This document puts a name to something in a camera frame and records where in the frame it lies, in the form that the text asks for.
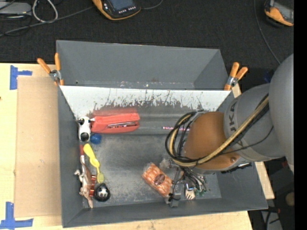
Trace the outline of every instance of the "yellow cable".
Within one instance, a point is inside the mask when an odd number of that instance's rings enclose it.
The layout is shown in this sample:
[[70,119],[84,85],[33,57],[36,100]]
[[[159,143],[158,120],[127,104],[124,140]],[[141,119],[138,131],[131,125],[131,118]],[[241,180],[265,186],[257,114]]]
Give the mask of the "yellow cable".
[[[242,125],[236,130],[218,149],[210,153],[208,156],[195,161],[195,162],[181,162],[176,159],[173,159],[173,161],[183,167],[190,167],[190,166],[196,166],[198,164],[202,164],[213,158],[215,155],[223,151],[249,124],[250,122],[263,110],[263,108],[269,103],[269,97],[266,97],[265,100],[253,111],[253,113],[242,123]],[[175,137],[175,132],[171,136],[171,143],[169,146],[169,151],[171,152],[173,140]]]

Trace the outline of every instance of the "black electronic device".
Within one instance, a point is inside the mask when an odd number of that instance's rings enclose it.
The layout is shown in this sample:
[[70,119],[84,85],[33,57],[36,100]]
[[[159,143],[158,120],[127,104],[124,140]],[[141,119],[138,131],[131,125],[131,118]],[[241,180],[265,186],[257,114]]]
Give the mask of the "black electronic device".
[[122,20],[136,15],[140,6],[134,0],[92,0],[99,11],[110,20]]

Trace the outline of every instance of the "yellow plastic spoon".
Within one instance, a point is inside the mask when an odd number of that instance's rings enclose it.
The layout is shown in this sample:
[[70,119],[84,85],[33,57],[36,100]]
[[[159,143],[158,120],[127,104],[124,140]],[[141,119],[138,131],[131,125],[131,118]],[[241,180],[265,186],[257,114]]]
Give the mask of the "yellow plastic spoon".
[[90,158],[91,165],[93,165],[97,169],[97,181],[98,181],[98,183],[104,182],[105,176],[104,176],[103,173],[101,173],[99,171],[100,163],[99,163],[98,159],[96,158],[91,145],[88,144],[88,143],[85,144],[84,147],[83,147],[83,151]]

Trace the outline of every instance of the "blue tape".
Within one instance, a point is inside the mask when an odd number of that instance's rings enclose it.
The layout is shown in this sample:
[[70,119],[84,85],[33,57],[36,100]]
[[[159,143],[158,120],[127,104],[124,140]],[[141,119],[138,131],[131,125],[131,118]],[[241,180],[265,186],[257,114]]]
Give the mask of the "blue tape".
[[5,220],[1,220],[0,229],[26,228],[31,227],[33,218],[29,220],[15,220],[14,218],[14,204],[6,202],[5,204]]
[[10,90],[17,89],[17,77],[19,75],[32,76],[32,71],[18,71],[18,68],[11,65]]

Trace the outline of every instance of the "black carpet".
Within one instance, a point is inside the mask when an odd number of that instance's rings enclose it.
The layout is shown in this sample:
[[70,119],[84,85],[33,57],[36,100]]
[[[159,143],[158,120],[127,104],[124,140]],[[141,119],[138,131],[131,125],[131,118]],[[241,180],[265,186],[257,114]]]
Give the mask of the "black carpet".
[[[31,5],[34,2],[16,1]],[[37,58],[42,58],[54,64],[59,39],[215,48],[221,50],[228,73],[235,61],[249,68],[239,82],[244,92],[268,83],[280,63],[294,52],[294,26],[280,27],[269,22],[264,13],[266,0],[135,0],[144,9],[121,21],[107,19],[91,0],[52,1],[59,18],[89,9],[39,25],[35,25],[39,22],[34,17],[8,20],[1,16],[0,62],[36,63]],[[146,9],[161,1],[159,6]],[[276,1],[294,9],[294,0]],[[54,16],[46,0],[40,1],[36,13],[44,20]],[[26,26],[23,30],[14,31],[23,26]],[[104,60],[103,54],[97,57]]]

